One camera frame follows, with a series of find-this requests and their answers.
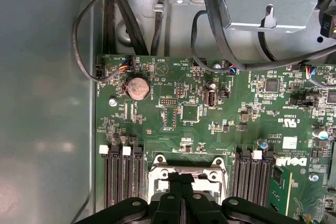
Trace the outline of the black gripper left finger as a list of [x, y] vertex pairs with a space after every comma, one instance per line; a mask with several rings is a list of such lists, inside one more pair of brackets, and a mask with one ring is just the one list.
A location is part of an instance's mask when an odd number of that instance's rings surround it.
[[138, 197], [125, 199], [101, 210], [78, 223], [179, 223], [181, 215], [181, 177], [169, 173], [169, 191], [157, 201], [147, 203]]

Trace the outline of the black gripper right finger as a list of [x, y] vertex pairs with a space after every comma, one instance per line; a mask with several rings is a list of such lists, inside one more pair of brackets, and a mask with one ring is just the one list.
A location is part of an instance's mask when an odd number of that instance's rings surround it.
[[239, 197], [229, 197], [219, 205], [196, 193], [191, 174], [182, 175], [182, 194], [195, 223], [302, 223], [274, 210]]

